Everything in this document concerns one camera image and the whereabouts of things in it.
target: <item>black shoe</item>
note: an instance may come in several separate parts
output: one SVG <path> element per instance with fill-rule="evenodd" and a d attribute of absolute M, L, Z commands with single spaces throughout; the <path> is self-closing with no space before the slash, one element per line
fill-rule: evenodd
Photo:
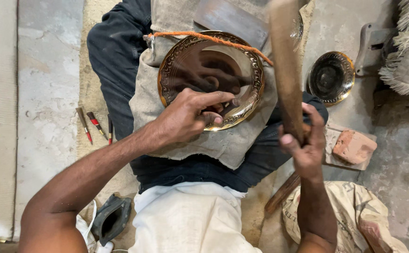
<path fill-rule="evenodd" d="M 92 225 L 92 233 L 98 236 L 100 244 L 118 236 L 126 226 L 131 212 L 131 199 L 119 198 L 112 194 L 105 204 L 97 211 Z"/>

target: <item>sack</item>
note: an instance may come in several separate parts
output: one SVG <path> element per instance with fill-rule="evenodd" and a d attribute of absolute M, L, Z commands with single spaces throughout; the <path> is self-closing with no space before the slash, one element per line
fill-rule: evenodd
<path fill-rule="evenodd" d="M 387 207 L 363 186 L 352 182 L 325 182 L 337 218 L 337 249 L 341 253 L 405 253 L 406 246 L 389 232 Z M 287 233 L 300 243 L 297 208 L 300 201 L 297 187 L 283 203 L 283 219 Z"/>

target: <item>engraved pattern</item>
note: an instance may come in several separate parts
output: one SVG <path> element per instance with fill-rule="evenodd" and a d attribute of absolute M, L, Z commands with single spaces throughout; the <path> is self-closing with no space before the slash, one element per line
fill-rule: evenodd
<path fill-rule="evenodd" d="M 347 55 L 341 53 L 341 52 L 329 52 L 326 53 L 324 55 L 322 55 L 315 63 L 314 66 L 312 67 L 310 73 L 309 73 L 309 79 L 312 76 L 312 72 L 315 69 L 315 67 L 320 63 L 320 62 L 324 62 L 327 59 L 336 59 L 338 61 L 341 62 L 342 66 L 343 66 L 343 71 L 344 71 L 344 80 L 343 83 L 341 85 L 342 90 L 337 94 L 336 97 L 332 98 L 332 99 L 322 99 L 320 98 L 320 100 L 322 102 L 324 102 L 325 104 L 336 104 L 342 100 L 344 100 L 348 94 L 350 94 L 350 91 L 354 85 L 354 78 L 355 78 L 355 73 L 354 73 L 354 64 L 353 62 L 350 60 L 350 58 L 348 58 Z M 312 85 L 309 85 L 309 89 L 311 91 L 311 93 L 313 95 L 315 95 L 315 92 L 313 89 L 315 89 L 315 87 L 313 87 Z"/>
<path fill-rule="evenodd" d="M 213 36 L 219 38 L 221 40 L 230 41 L 233 43 L 238 43 L 242 45 L 248 45 L 246 42 L 242 41 L 240 38 L 226 33 L 226 32 L 219 32 L 219 31 L 204 31 L 201 32 L 202 34 L 206 34 L 209 36 Z M 158 77 L 158 88 L 160 89 L 160 96 L 161 98 L 165 99 L 166 105 L 168 106 L 174 98 L 175 93 L 177 91 L 174 89 L 174 84 L 169 83 L 169 77 L 174 76 L 177 71 L 177 68 L 173 67 L 173 61 L 180 60 L 179 55 L 187 48 L 192 45 L 196 45 L 197 43 L 201 43 L 206 41 L 204 39 L 199 39 L 193 36 L 188 36 L 178 43 L 174 45 L 174 47 L 168 52 L 166 57 L 164 58 L 163 65 L 159 70 L 159 77 Z M 260 62 L 258 55 L 247 51 L 245 49 L 238 49 L 243 52 L 251 62 L 251 79 L 252 79 L 252 91 L 251 97 L 247 100 L 246 103 L 243 103 L 240 106 L 240 111 L 236 115 L 231 115 L 229 117 L 225 117 L 223 122 L 219 125 L 210 125 L 207 126 L 205 130 L 222 130 L 229 127 L 232 127 L 241 121 L 243 121 L 247 116 L 249 116 L 253 110 L 256 108 L 261 95 L 260 90 L 262 89 L 264 82 L 263 82 L 263 66 Z"/>

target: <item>orange rope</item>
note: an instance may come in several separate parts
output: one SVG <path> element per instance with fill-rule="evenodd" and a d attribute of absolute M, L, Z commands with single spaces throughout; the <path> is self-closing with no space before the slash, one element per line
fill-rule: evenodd
<path fill-rule="evenodd" d="M 239 48 L 239 49 L 245 49 L 248 50 L 250 52 L 253 52 L 257 55 L 259 55 L 262 59 L 264 59 L 264 61 L 266 61 L 270 66 L 273 66 L 273 62 L 269 60 L 269 58 L 267 58 L 263 53 L 261 53 L 261 51 L 259 51 L 258 49 L 251 47 L 251 46 L 246 46 L 246 45 L 241 45 L 241 44 L 237 44 L 237 43 L 232 43 L 229 41 L 224 41 L 221 40 L 219 38 L 215 38 L 209 35 L 204 35 L 198 32 L 155 32 L 155 34 L 149 34 L 148 37 L 158 37 L 158 36 L 175 36 L 175 35 L 191 35 L 200 39 L 206 39 L 206 40 L 210 40 L 213 41 L 215 43 L 219 43 L 219 44 L 224 44 L 230 47 L 235 47 L 235 48 Z"/>

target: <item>grey cloth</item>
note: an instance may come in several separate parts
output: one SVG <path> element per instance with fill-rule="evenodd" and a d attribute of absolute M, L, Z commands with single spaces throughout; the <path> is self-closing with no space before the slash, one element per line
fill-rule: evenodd
<path fill-rule="evenodd" d="M 193 15 L 199 0 L 152 0 L 151 17 L 153 32 L 199 31 L 193 23 Z M 263 19 L 265 3 L 230 0 L 254 16 Z M 154 55 L 150 49 L 140 57 L 134 97 L 129 101 L 134 116 L 134 130 L 156 119 L 164 110 L 159 98 L 157 76 L 159 65 L 168 50 L 179 38 L 157 37 L 154 41 Z M 264 47 L 269 55 L 270 47 Z M 188 143 L 176 143 L 149 155 L 154 157 L 182 160 L 193 154 L 205 154 L 218 159 L 230 169 L 237 169 L 243 162 L 245 153 L 264 129 L 277 102 L 273 68 L 264 66 L 264 94 L 249 118 L 235 127 L 220 131 L 205 131 Z"/>

